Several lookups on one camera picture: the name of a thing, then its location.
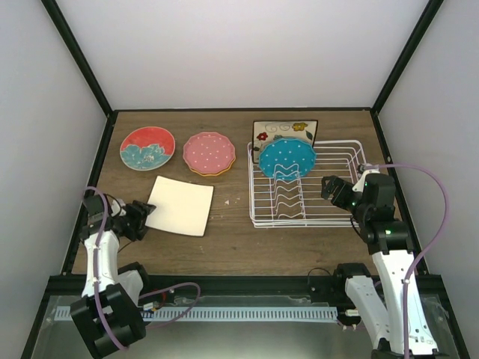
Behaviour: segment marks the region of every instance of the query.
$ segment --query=white wire dish rack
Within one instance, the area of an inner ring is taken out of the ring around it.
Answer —
[[[351,214],[321,198],[321,180],[335,175],[356,183],[356,168],[366,163],[362,145],[356,140],[316,141],[314,151],[316,164],[307,176],[295,176],[295,168],[276,165],[269,178],[253,163],[248,144],[249,215],[255,227],[351,226]]]

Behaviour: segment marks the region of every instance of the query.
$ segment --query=wooden table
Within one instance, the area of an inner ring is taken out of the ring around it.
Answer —
[[[150,230],[118,254],[118,265],[138,261],[150,274],[306,275],[313,267],[334,270],[338,263],[361,262],[376,272],[366,245],[351,228],[256,229],[248,213],[248,156],[253,120],[318,119],[317,141],[359,140],[370,163],[383,163],[368,111],[155,111],[121,112],[106,154],[98,187],[106,193],[147,201],[156,176],[214,185],[205,236],[180,236]],[[161,126],[173,133],[173,158],[154,171],[138,172],[120,159],[120,144],[131,131]],[[201,177],[183,161],[183,145],[201,131],[217,131],[236,147],[233,167],[218,177]],[[120,246],[126,244],[121,239]],[[81,245],[73,268],[85,273]]]

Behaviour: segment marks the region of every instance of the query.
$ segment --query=square plate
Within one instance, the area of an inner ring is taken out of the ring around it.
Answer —
[[[253,122],[253,162],[267,144],[279,138],[298,138],[312,147],[316,139],[318,120],[257,120]]]

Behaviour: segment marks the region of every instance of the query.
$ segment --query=blue plate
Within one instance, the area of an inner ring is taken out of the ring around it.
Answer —
[[[316,153],[306,141],[281,138],[267,144],[260,153],[259,166],[266,177],[294,180],[306,176],[316,163]]]

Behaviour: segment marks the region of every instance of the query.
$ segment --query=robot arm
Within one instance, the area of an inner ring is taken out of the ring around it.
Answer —
[[[395,184],[392,177],[378,170],[367,170],[353,185],[336,176],[324,177],[321,195],[353,215],[359,234],[381,280],[386,307],[364,265],[339,265],[335,275],[344,284],[366,326],[373,343],[372,358],[403,358],[403,280],[414,260],[407,225],[394,218]],[[409,350],[414,358],[434,358],[437,344],[430,333],[415,277],[409,280]]]
[[[87,280],[82,298],[71,304],[70,314],[93,358],[104,358],[118,350],[111,335],[104,328],[99,317],[103,311],[112,334],[121,345],[127,347],[146,335],[145,324],[138,309],[140,291],[147,283],[147,273],[143,266],[132,263],[117,268],[118,237],[129,240],[142,240],[147,232],[145,221],[155,206],[133,201],[116,208],[103,208],[99,195],[85,199],[88,211],[87,225],[82,229],[88,255]],[[107,211],[104,232],[98,244],[97,262],[94,263],[94,249],[103,215]],[[94,276],[94,265],[98,268]],[[94,284],[98,283],[102,308],[97,308],[94,300]]]

